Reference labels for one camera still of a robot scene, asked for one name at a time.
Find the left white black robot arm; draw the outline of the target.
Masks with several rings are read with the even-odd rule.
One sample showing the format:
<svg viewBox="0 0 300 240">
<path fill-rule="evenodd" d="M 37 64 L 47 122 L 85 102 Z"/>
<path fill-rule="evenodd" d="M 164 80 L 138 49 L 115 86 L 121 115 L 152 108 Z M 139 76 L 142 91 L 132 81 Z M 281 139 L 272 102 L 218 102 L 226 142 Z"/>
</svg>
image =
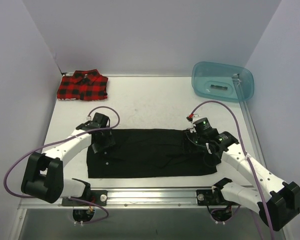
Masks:
<svg viewBox="0 0 300 240">
<path fill-rule="evenodd" d="M 50 204 L 60 198 L 73 198 L 78 205 L 87 205 L 92 198 L 90 183 L 66 178 L 64 166 L 86 148 L 98 153 L 112 146 L 111 129 L 110 118 L 97 112 L 57 146 L 30 154 L 21 183 L 22 193 Z"/>
</svg>

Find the black long sleeve shirt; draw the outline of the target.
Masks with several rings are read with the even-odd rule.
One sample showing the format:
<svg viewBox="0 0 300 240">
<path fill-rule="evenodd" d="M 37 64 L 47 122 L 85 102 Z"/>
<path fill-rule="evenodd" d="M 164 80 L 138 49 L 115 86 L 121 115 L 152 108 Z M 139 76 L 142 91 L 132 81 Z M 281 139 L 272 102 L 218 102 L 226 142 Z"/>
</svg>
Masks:
<svg viewBox="0 0 300 240">
<path fill-rule="evenodd" d="M 114 129 L 114 145 L 86 155 L 90 179 L 192 177 L 216 173 L 187 130 Z"/>
</svg>

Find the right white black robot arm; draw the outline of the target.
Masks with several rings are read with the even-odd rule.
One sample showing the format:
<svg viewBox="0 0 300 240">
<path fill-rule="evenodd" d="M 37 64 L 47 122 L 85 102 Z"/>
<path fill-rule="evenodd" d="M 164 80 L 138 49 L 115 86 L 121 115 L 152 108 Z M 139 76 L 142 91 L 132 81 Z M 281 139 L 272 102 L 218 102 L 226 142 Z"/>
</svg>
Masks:
<svg viewBox="0 0 300 240">
<path fill-rule="evenodd" d="M 276 232 L 300 214 L 300 186 L 287 183 L 272 174 L 248 153 L 244 153 L 231 133 L 218 132 L 206 117 L 190 114 L 190 142 L 203 150 L 213 164 L 227 163 L 244 177 L 252 187 L 244 187 L 224 177 L 212 187 L 212 200 L 222 205 L 236 203 L 255 213 Z"/>
</svg>

